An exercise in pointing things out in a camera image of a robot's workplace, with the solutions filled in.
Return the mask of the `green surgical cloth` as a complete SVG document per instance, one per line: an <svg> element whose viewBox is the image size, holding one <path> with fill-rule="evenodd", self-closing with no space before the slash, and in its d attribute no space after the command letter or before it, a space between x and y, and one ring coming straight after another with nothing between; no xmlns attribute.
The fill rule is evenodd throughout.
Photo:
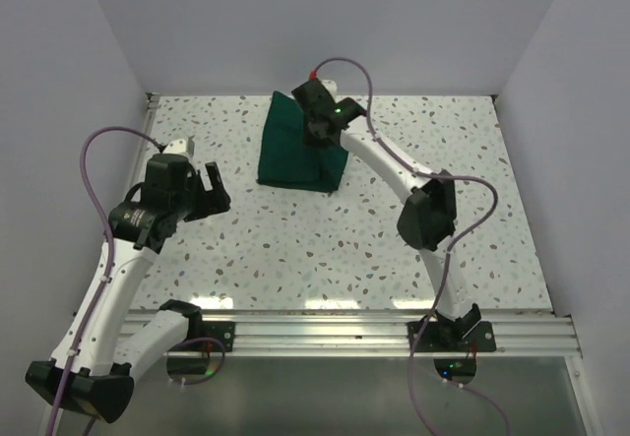
<svg viewBox="0 0 630 436"><path fill-rule="evenodd" d="M308 147L302 112L291 97L273 92L263 128L257 183L282 189L332 193L339 189L348 152Z"/></svg>

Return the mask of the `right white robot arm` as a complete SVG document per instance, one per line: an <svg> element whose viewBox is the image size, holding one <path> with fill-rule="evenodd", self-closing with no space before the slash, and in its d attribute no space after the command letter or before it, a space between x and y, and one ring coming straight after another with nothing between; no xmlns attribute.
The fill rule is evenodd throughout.
<svg viewBox="0 0 630 436"><path fill-rule="evenodd" d="M457 262L450 245L457 219L454 181L446 171L432 172L380 136L368 121L367 109L350 97L335 99L331 84L312 78L291 94L303 113L306 145L344 149L378 174L401 201L397 231L419 252L438 299L433 316L420 321L425 331L412 333L419 337L418 345L462 349L473 339L481 313L462 274L451 269Z"/></svg>

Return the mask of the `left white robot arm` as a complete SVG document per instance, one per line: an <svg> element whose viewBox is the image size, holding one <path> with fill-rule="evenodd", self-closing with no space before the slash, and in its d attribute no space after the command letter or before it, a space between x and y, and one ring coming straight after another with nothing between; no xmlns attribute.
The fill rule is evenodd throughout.
<svg viewBox="0 0 630 436"><path fill-rule="evenodd" d="M110 212L110 233L72 325L52 355L32 362L25 376L53 408L112 423L167 351L194 349L205 341L200 307L174 299L163 303L141 331L125 342L119 339L142 280L177 225L229 210L219 167L208 162L205 168L210 189L189 155L156 154L143 181Z"/></svg>

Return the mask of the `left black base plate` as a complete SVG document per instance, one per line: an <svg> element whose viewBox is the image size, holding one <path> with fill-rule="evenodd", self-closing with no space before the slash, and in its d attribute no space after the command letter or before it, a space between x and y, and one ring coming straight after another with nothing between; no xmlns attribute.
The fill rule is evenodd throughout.
<svg viewBox="0 0 630 436"><path fill-rule="evenodd" d="M235 339L235 323L231 321L201 321L193 324L182 343L173 350L198 351L202 353L220 352L221 343L226 352L232 352Z"/></svg>

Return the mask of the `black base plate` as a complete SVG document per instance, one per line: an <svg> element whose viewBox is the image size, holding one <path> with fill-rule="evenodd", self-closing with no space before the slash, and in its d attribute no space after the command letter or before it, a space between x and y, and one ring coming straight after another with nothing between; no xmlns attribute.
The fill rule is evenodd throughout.
<svg viewBox="0 0 630 436"><path fill-rule="evenodd" d="M445 338L440 334L442 326L431 321L427 324L416 352L494 352L497 350L490 322L481 321L463 338Z"/></svg>
<svg viewBox="0 0 630 436"><path fill-rule="evenodd" d="M231 321L201 321L193 324L182 343L173 350L198 351L202 353L220 352L221 343L226 352L232 352L235 339L235 323Z"/></svg>

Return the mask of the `aluminium mounting rail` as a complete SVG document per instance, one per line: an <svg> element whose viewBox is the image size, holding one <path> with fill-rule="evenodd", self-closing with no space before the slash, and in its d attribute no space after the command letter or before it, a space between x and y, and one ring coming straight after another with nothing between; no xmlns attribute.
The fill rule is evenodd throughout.
<svg viewBox="0 0 630 436"><path fill-rule="evenodd" d="M234 357L407 357L411 310L304 310L236 312L207 310L205 321L235 323ZM421 357L577 357L573 321L549 313L488 311L494 352L422 352Z"/></svg>

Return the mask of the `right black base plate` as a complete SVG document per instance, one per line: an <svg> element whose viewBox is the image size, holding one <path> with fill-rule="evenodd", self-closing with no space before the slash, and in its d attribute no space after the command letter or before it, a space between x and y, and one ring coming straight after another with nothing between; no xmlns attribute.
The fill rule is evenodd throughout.
<svg viewBox="0 0 630 436"><path fill-rule="evenodd" d="M440 334L442 326L431 321L427 324L416 352L494 352L497 350L490 322L481 321L463 338L445 338Z"/></svg>

